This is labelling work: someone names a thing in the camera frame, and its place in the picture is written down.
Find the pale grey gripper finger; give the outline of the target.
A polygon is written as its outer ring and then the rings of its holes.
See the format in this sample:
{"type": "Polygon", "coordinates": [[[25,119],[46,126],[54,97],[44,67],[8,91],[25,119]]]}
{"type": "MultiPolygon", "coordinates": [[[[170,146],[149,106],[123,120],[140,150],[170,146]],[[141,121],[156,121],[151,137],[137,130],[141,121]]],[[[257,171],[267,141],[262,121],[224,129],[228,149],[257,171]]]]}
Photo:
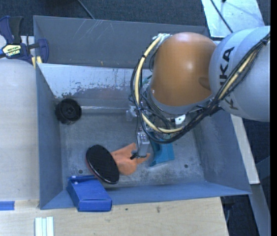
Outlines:
{"type": "Polygon", "coordinates": [[[128,109],[126,110],[126,120],[132,121],[134,118],[138,118],[138,108],[134,103],[129,103],[128,109]]]}
{"type": "Polygon", "coordinates": [[[137,132],[137,152],[139,157],[147,157],[149,153],[150,140],[144,131],[137,132]]]}

